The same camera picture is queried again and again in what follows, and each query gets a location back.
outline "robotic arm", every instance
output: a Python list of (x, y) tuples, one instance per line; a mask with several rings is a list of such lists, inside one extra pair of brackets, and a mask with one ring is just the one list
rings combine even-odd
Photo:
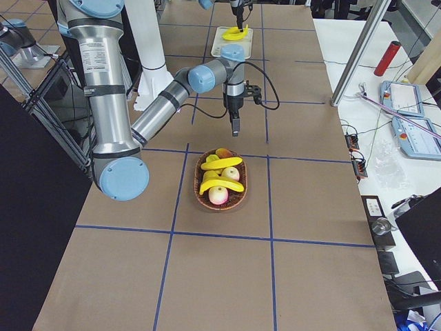
[(59, 26), (79, 42), (85, 73), (85, 96), (94, 117), (97, 144), (92, 151), (92, 174), (107, 196), (126, 201), (147, 187), (149, 172), (141, 147), (159, 132), (193, 92), (204, 93), (223, 83), (224, 106), (229, 110), (233, 135), (240, 129), (239, 109), (244, 97), (259, 102), (260, 88), (244, 83), (243, 49), (228, 45), (222, 57), (192, 69), (180, 70), (130, 127), (121, 74), (119, 38), (123, 26), (119, 12), (123, 0), (60, 0)]

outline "white tray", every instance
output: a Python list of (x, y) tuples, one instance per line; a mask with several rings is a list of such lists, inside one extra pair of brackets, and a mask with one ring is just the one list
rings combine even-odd
[(219, 26), (216, 29), (216, 35), (214, 36), (212, 56), (221, 57), (222, 46), (235, 43), (236, 45), (241, 45), (245, 51), (245, 58), (249, 59), (251, 57), (251, 44), (253, 41), (253, 29), (248, 28), (248, 34), (241, 40), (225, 40), (222, 35), (229, 28), (226, 26)]

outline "apple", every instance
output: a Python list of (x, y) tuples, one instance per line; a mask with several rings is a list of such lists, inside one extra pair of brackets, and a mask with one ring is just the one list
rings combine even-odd
[(228, 200), (228, 190), (222, 186), (213, 186), (208, 191), (208, 199), (214, 205), (221, 205)]
[(235, 181), (238, 181), (240, 179), (239, 170), (237, 170), (235, 167), (225, 168), (222, 171), (222, 175), (221, 176), (233, 179)]

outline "white table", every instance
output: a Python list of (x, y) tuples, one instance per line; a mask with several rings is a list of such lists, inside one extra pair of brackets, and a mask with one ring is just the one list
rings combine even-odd
[[(317, 29), (323, 58), (326, 61), (329, 80), (334, 90), (345, 66), (330, 63), (330, 61), (338, 63), (347, 62), (365, 23), (361, 21), (316, 19), (314, 24)], [(376, 67), (388, 45), (393, 40), (397, 39), (389, 24), (382, 22), (360, 64)], [(407, 55), (401, 48), (389, 67), (400, 66), (407, 60)], [(410, 65), (410, 62), (406, 63), (402, 67), (401, 72), (404, 72)], [(368, 97), (379, 101), (380, 84), (384, 80), (393, 80), (394, 78), (397, 80), (399, 69), (388, 69), (383, 77), (377, 77), (373, 74), (374, 68), (359, 66), (345, 95), (353, 96), (356, 92), (360, 91), (358, 84), (365, 83)], [(425, 86), (420, 86), (420, 90), (423, 100), (431, 96)], [(429, 99), (427, 102), (434, 103), (434, 100)], [(344, 98), (338, 106), (338, 112), (342, 120), (347, 121), (359, 132), (376, 128), (379, 109), (371, 106), (367, 101)], [(432, 122), (441, 124), (441, 111), (439, 108), (424, 106), (424, 112), (425, 117), (430, 118)], [(390, 120), (390, 116), (382, 113), (378, 125), (381, 126)], [(360, 151), (366, 159), (369, 158), (371, 153), (374, 132), (371, 131), (359, 135)], [(379, 160), (386, 161), (388, 167), (379, 167)], [(412, 194), (432, 193), (441, 186), (441, 162), (415, 160), (405, 157), (399, 150), (390, 124), (377, 130), (367, 173), (369, 178), (362, 179), (358, 186), (360, 194), (379, 196), (384, 213), (394, 225), (395, 221), (391, 206), (395, 202)], [(394, 253), (400, 269), (399, 275), (420, 271), (425, 278), (429, 278), (400, 232), (393, 232), (393, 237), (396, 247), (391, 251)]]

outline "table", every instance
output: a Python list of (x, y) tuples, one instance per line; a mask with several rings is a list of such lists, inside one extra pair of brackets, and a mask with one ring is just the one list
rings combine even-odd
[[(208, 61), (216, 27), (232, 24), (227, 3), (168, 3), (169, 70)], [(310, 9), (254, 6), (248, 24), (250, 61), (280, 108), (245, 102), (239, 138), (227, 119), (183, 108), (143, 150), (144, 194), (121, 203), (92, 188), (35, 331), (396, 329)], [(261, 75), (246, 77), (274, 106)], [(223, 112), (220, 88), (190, 101)], [(249, 190), (216, 213), (192, 183), (219, 147), (243, 155)]]
[[(327, 64), (327, 72), (333, 89), (336, 87), (345, 66), (332, 63), (332, 61), (347, 62), (363, 24), (364, 22), (359, 21), (314, 20), (323, 57), (327, 61), (325, 63)], [(397, 39), (389, 24), (382, 22), (360, 64), (376, 67), (381, 56), (393, 40)], [(410, 68), (411, 63), (406, 61), (408, 61), (407, 55), (401, 48), (389, 66), (399, 66), (399, 68), (388, 69), (383, 77), (375, 76), (373, 74), (374, 68), (359, 67), (348, 87), (348, 91), (346, 91), (346, 95), (350, 97), (359, 92), (358, 84), (363, 82), (366, 84), (368, 96), (380, 100), (379, 88), (381, 82), (397, 79), (400, 76), (397, 72), (408, 72), (407, 68)], [(427, 102), (434, 103), (433, 99), (429, 99), (431, 95), (425, 86), (420, 86), (420, 90), (423, 100), (427, 99)], [(366, 101), (343, 99), (338, 106), (338, 112), (342, 120), (356, 127), (359, 132), (377, 127), (378, 109), (369, 105)], [(441, 111), (438, 107), (424, 106), (424, 112), (432, 122), (441, 124)], [(390, 116), (382, 114), (378, 125), (382, 126), (390, 120)], [(359, 136), (360, 150), (366, 158), (371, 153), (373, 136), (374, 131)], [(441, 186), (441, 163), (406, 158), (399, 150), (390, 125), (377, 130), (374, 143), (367, 168), (369, 178), (363, 179), (358, 188), (361, 195), (378, 195), (384, 213), (395, 225), (391, 206), (412, 194), (426, 195), (438, 189)], [(386, 172), (384, 168), (380, 167), (382, 160), (389, 163), (391, 172)], [(417, 270), (426, 279), (429, 279), (400, 232), (393, 232), (393, 237), (396, 248), (391, 251), (394, 253), (400, 269), (399, 275)]]

